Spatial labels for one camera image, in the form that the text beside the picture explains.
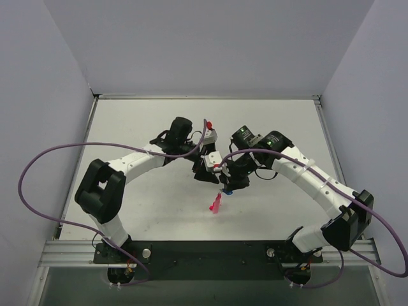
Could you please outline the pink keychain charm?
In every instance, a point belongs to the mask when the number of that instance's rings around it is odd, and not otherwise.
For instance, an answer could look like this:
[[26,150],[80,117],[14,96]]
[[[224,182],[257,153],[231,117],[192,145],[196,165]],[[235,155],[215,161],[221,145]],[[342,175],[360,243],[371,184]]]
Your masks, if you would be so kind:
[[219,208],[221,206],[221,199],[222,199],[222,193],[218,193],[215,200],[211,204],[211,206],[209,206],[209,210],[213,214],[217,214],[219,212]]

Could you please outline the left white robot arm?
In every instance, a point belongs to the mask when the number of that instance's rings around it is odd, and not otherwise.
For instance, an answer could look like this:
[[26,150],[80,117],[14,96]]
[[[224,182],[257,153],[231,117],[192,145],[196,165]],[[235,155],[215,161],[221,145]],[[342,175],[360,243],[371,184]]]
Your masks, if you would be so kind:
[[124,157],[104,162],[93,160],[75,194],[75,202],[95,222],[108,247],[108,255],[116,262],[130,257],[130,236],[124,229],[119,211],[125,186],[135,178],[155,168],[163,167],[177,158],[193,163],[194,179],[218,184],[219,179],[205,165],[205,156],[215,152],[217,135],[208,121],[195,144],[189,135],[193,123],[176,117],[170,128],[164,130],[146,146]]

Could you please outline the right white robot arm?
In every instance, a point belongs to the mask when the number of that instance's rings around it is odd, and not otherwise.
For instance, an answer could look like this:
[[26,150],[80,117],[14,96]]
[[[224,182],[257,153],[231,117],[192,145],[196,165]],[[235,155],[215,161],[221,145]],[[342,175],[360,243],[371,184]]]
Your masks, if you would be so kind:
[[330,177],[282,133],[271,131],[260,136],[242,126],[231,142],[244,154],[226,162],[228,174],[220,176],[226,193],[248,187],[249,175],[266,168],[292,181],[325,211],[328,222],[301,226],[288,237],[288,244],[297,252],[306,254],[329,245],[348,251],[370,224],[371,217],[364,208],[373,207],[374,197]]

